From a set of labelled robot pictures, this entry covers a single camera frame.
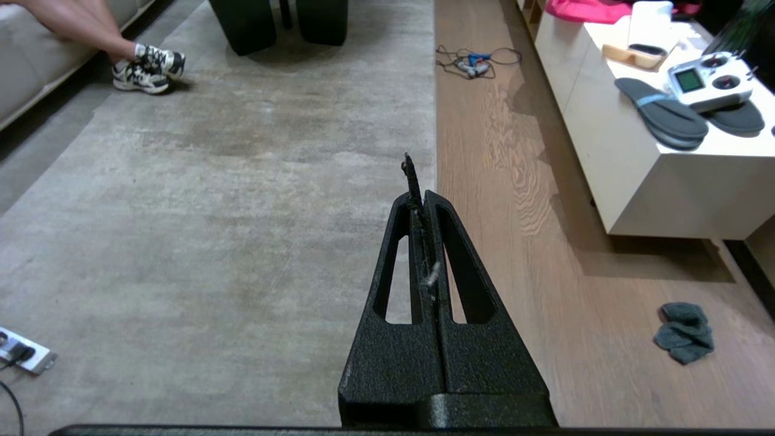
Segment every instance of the rug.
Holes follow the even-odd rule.
[[[163,44],[186,82],[111,94],[0,218],[0,325],[59,354],[2,373],[28,435],[339,425],[405,151],[435,187],[433,1],[352,1],[343,47],[278,27],[237,57],[203,2]]]

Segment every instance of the black cable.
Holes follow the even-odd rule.
[[[512,61],[512,62],[497,61],[497,60],[495,60],[493,58],[493,56],[497,52],[499,52],[499,51],[508,51],[510,53],[513,53],[515,55],[515,60]],[[517,65],[517,64],[520,64],[522,62],[522,53],[520,53],[517,50],[514,50],[513,48],[510,48],[510,47],[500,47],[500,48],[497,48],[497,49],[493,50],[491,53],[489,53],[490,54],[490,60],[489,61],[482,60],[482,62],[484,62],[485,64],[489,65],[488,70],[492,71],[492,75],[484,75],[483,74],[483,75],[471,77],[468,74],[465,74],[462,71],[460,71],[459,69],[457,69],[456,63],[459,62],[459,61],[464,61],[465,58],[468,57],[469,54],[473,54],[474,53],[473,51],[468,50],[467,48],[461,48],[458,51],[452,52],[452,51],[447,50],[446,47],[444,47],[443,45],[440,44],[436,48],[436,53],[437,54],[441,54],[442,56],[446,56],[447,60],[449,61],[448,63],[444,63],[444,62],[439,61],[437,59],[436,60],[436,65],[439,65],[444,70],[444,72],[460,76],[462,78],[465,78],[466,80],[473,80],[475,78],[494,79],[496,77],[496,75],[495,75],[495,67],[494,67],[493,64],[508,66],[508,65]],[[447,69],[448,67],[452,67],[452,66],[454,66],[456,69],[455,70],[448,70]]]
[[[19,436],[24,436],[24,415],[22,415],[22,407],[19,405],[19,401],[16,399],[16,395],[13,394],[13,391],[11,391],[11,388],[3,382],[0,382],[0,388],[5,390],[11,397],[14,407],[16,407],[16,415],[19,416]]]
[[[22,360],[26,360],[35,354],[35,348],[24,346],[20,349],[14,348],[13,358],[0,368],[0,372],[5,371],[8,368],[16,366]],[[22,414],[22,407],[19,405],[19,401],[16,399],[16,395],[13,394],[11,388],[3,382],[0,382],[0,388],[5,390],[13,401],[14,407],[16,407],[16,415],[19,417],[19,436],[24,436],[24,415]]]

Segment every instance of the white sneaker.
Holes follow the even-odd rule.
[[[140,62],[132,62],[122,69],[113,67],[113,86],[122,91],[140,90],[160,94],[170,87],[170,81],[161,74],[148,71]]]
[[[165,76],[178,80],[186,67],[186,55],[172,50],[161,50],[154,46],[138,44],[137,60],[151,71],[158,70]]]

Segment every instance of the white tv stand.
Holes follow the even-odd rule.
[[[626,27],[535,15],[536,49],[609,234],[742,240],[775,215],[775,98],[758,80],[751,101],[765,130],[742,138],[709,124],[691,152],[658,143],[614,86],[616,78],[632,77],[662,88],[667,68],[707,46],[701,26],[675,23],[679,46],[659,72],[648,72],[601,54],[604,43],[625,47]]]

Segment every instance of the charging cable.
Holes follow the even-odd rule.
[[[35,355],[35,348],[24,345],[16,339],[9,339],[8,335],[2,332],[0,332],[0,348],[7,351],[9,354],[8,363],[3,365],[0,368],[0,371],[12,368],[16,366],[17,363],[24,362]],[[22,414],[22,407],[19,405],[16,395],[14,395],[11,388],[2,381],[0,381],[0,389],[3,389],[11,397],[13,406],[16,408],[16,415],[19,417],[19,436],[24,436],[24,415]]]
[[[467,48],[461,48],[458,51],[452,52],[448,51],[443,45],[439,45],[436,48],[436,54],[446,57],[447,60],[447,62],[442,62],[437,59],[436,65],[439,65],[447,73],[458,75],[467,80],[475,78],[494,79],[494,64],[517,65],[522,62],[522,54],[509,47],[501,47],[491,53],[475,53]],[[501,57],[501,59],[496,59],[496,54],[499,54],[498,57]],[[507,54],[512,54],[513,60],[502,59]]]

